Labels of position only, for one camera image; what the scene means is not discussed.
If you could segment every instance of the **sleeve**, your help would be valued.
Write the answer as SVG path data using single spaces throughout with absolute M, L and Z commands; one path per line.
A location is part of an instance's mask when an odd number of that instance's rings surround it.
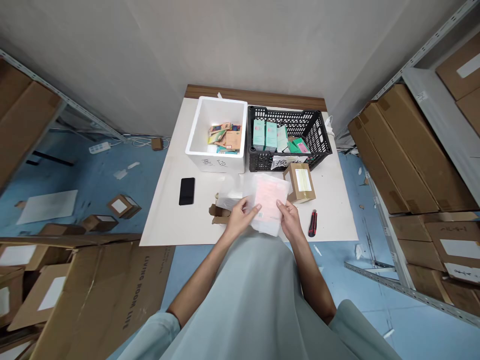
M 168 312 L 150 316 L 118 360 L 159 360 L 180 332 L 177 318 Z
M 350 300 L 340 303 L 328 327 L 360 360 L 402 360 Z

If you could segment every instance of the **black plastic crate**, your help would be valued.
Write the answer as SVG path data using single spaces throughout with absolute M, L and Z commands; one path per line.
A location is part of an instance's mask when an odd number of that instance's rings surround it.
M 288 136 L 302 138 L 311 153 L 300 154 L 256 150 L 252 146 L 252 129 L 255 119 L 276 123 L 278 127 L 286 125 Z M 318 110 L 280 111 L 270 110 L 263 106 L 249 106 L 246 145 L 250 155 L 251 172 L 285 171 L 287 168 L 286 166 L 279 166 L 270 170 L 272 167 L 273 156 L 308 156 L 305 164 L 308 164 L 310 170 L 313 170 L 327 157 L 327 155 L 332 153 L 329 136 L 322 119 L 322 113 Z

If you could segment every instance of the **styrofoam box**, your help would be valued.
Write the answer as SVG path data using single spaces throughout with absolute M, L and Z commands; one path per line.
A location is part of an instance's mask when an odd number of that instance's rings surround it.
M 245 101 L 200 96 L 185 153 L 203 172 L 245 172 L 245 136 L 247 133 Z M 241 125 L 241 148 L 237 154 L 216 153 L 216 145 L 208 145 L 209 129 L 224 123 Z

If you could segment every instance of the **phone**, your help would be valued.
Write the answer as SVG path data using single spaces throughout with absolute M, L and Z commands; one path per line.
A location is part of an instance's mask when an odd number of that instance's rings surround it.
M 191 205 L 194 203 L 195 178 L 184 177 L 180 183 L 180 199 L 178 205 Z

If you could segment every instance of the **gray wall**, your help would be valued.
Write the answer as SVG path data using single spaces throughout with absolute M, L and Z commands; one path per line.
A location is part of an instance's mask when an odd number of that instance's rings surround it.
M 4 1 L 0 47 L 126 132 L 170 135 L 188 83 L 323 97 L 338 132 L 462 3 Z

